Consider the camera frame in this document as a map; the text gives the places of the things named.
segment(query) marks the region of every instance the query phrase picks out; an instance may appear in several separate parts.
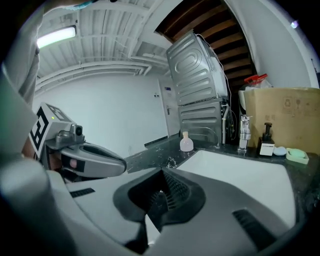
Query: cardboard box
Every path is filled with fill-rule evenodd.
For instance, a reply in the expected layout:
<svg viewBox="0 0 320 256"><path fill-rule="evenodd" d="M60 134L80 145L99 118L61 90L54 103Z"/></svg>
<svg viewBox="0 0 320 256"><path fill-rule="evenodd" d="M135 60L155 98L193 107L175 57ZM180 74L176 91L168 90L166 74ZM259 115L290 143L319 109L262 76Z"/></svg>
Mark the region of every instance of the cardboard box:
<svg viewBox="0 0 320 256"><path fill-rule="evenodd" d="M276 147L320 155L320 89L254 89L246 91L244 98L246 114L252 116L249 147L257 147L265 122L270 122Z"/></svg>

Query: stacked appliance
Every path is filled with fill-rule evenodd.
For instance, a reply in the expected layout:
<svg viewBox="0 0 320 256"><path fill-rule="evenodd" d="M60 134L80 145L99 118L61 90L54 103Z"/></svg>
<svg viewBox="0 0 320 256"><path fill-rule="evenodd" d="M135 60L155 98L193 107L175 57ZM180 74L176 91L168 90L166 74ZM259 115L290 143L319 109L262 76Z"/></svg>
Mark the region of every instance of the stacked appliance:
<svg viewBox="0 0 320 256"><path fill-rule="evenodd" d="M194 140L222 143L223 131L227 138L231 136L228 89L213 49L191 30L175 42L166 55L181 131L188 131Z"/></svg>

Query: soap dispenser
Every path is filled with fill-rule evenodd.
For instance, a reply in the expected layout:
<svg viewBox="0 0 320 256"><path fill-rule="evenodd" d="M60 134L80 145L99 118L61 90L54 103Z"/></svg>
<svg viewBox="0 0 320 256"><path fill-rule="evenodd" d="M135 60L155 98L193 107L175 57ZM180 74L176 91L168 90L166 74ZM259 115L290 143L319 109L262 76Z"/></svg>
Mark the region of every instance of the soap dispenser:
<svg viewBox="0 0 320 256"><path fill-rule="evenodd" d="M188 137L188 132L184 131L183 139L180 141L180 149L184 152L189 152L194 149L194 142Z"/></svg>
<svg viewBox="0 0 320 256"><path fill-rule="evenodd" d="M265 122L265 132L259 137L257 152L262 156L272 156L275 148L275 142L271 139L270 128L272 123Z"/></svg>

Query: red object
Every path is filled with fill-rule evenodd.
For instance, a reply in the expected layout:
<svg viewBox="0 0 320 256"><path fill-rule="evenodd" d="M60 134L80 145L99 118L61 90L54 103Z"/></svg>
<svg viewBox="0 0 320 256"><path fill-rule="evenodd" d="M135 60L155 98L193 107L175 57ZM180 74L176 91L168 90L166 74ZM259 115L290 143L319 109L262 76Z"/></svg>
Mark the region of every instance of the red object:
<svg viewBox="0 0 320 256"><path fill-rule="evenodd" d="M244 79L244 81L247 83L247 84L250 84L252 86L256 86L257 84L260 84L268 75L267 74L263 74L263 75L252 75L246 79Z"/></svg>

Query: wooden ceiling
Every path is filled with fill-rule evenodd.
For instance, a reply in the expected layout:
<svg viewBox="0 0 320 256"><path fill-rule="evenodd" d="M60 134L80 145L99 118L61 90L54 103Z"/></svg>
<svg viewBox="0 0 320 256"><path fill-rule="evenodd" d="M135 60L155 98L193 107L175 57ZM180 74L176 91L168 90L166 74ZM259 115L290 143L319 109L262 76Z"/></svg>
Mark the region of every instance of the wooden ceiling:
<svg viewBox="0 0 320 256"><path fill-rule="evenodd" d="M223 0L184 0L156 31L173 43L192 29L214 49L233 93L256 74L241 27Z"/></svg>

